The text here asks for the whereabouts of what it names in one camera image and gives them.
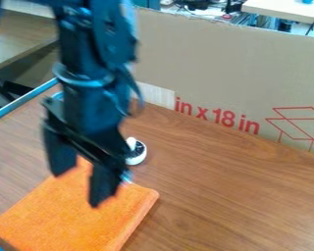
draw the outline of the cable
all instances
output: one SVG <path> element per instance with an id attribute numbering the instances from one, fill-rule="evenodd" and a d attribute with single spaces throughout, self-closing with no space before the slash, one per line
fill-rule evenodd
<path id="1" fill-rule="evenodd" d="M 312 25 L 310 26 L 310 28 L 308 28 L 308 30 L 307 30 L 307 32 L 305 33 L 305 35 L 308 35 L 308 34 L 311 32 L 311 30 L 313 30 L 313 28 L 314 28 L 314 22 L 312 23 Z"/>
<path id="2" fill-rule="evenodd" d="M 212 15 L 212 14 L 207 14 L 207 15 L 200 14 L 200 15 L 198 15 L 198 14 L 192 13 L 185 5 L 180 5 L 180 4 L 175 4 L 175 5 L 178 7 L 177 12 L 181 11 L 181 10 L 185 10 L 186 12 L 189 12 L 190 14 L 197 16 L 197 17 L 207 17 L 207 16 L 217 17 L 217 15 Z"/>

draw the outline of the orange towel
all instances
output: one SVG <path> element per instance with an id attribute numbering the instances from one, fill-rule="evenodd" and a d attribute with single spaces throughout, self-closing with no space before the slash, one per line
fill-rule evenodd
<path id="1" fill-rule="evenodd" d="M 62 178 L 49 177 L 0 216 L 0 237 L 19 250 L 120 250 L 157 198 L 155 190 L 124 184 L 92 209 L 91 168 L 84 159 Z"/>

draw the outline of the cardboard box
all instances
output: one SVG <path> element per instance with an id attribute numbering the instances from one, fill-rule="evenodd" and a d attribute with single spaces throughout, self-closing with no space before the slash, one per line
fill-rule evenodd
<path id="1" fill-rule="evenodd" d="M 148 10 L 138 23 L 147 101 L 314 152 L 313 37 Z"/>

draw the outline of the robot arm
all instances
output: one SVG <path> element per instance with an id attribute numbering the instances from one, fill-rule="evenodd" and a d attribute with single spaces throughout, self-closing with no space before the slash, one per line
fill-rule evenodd
<path id="1" fill-rule="evenodd" d="M 130 0 L 32 0 L 50 6 L 59 34 L 60 62 L 53 73 L 63 97 L 43 101 L 43 139 L 49 168 L 60 176 L 77 155 L 93 164 L 89 204 L 116 194 L 129 172 L 130 148 L 119 126 L 130 113 L 130 91 L 142 97 L 128 63 L 136 38 Z"/>

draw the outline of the table surface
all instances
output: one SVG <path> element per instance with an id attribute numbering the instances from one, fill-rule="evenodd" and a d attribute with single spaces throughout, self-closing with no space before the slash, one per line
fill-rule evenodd
<path id="1" fill-rule="evenodd" d="M 314 22 L 314 1 L 304 4 L 302 0 L 247 0 L 242 10 L 307 24 Z"/>
<path id="2" fill-rule="evenodd" d="M 55 42 L 53 20 L 5 11 L 0 19 L 0 69 Z"/>
<path id="3" fill-rule="evenodd" d="M 49 176 L 39 101 L 56 89 L 0 120 L 0 214 Z M 313 154 L 153 105 L 123 132 L 161 195 L 124 250 L 314 250 Z"/>

